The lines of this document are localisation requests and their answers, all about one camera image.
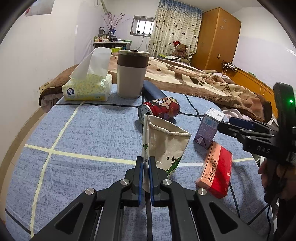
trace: red medicine box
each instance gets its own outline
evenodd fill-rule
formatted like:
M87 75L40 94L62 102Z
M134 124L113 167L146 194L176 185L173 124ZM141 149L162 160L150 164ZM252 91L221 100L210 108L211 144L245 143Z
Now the red medicine box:
M202 176L195 182L196 188L205 188L215 197L227 195L232 164L232 153L213 142L204 162Z

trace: beige cloth bag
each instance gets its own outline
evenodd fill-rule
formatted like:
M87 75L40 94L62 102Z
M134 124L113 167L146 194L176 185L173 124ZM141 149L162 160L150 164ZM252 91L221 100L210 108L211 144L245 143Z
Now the beige cloth bag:
M176 170L191 134L173 123L154 115L144 115L143 148L144 180L143 189L150 192L148 159L155 156L156 166L164 169L170 177Z

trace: curtain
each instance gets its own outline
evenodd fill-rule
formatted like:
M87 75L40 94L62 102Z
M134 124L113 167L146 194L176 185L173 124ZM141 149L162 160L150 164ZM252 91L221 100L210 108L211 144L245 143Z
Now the curtain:
M148 51L150 56L169 55L175 48L173 41L188 46L188 54L196 53L203 11L173 0L160 0L154 20Z

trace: red santa hat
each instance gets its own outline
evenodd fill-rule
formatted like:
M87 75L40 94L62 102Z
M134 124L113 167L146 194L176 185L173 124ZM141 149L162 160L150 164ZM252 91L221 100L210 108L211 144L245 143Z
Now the red santa hat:
M173 41L173 44L174 44L174 47L175 47L175 49L177 48L177 46L179 45L179 44L181 44L179 41Z

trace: wooden wardrobe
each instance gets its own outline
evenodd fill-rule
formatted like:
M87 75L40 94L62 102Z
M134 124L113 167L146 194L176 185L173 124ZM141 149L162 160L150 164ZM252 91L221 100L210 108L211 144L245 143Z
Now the wooden wardrobe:
M197 51L190 66L200 70L212 69L222 73L222 61L232 62L241 22L222 8L202 15Z

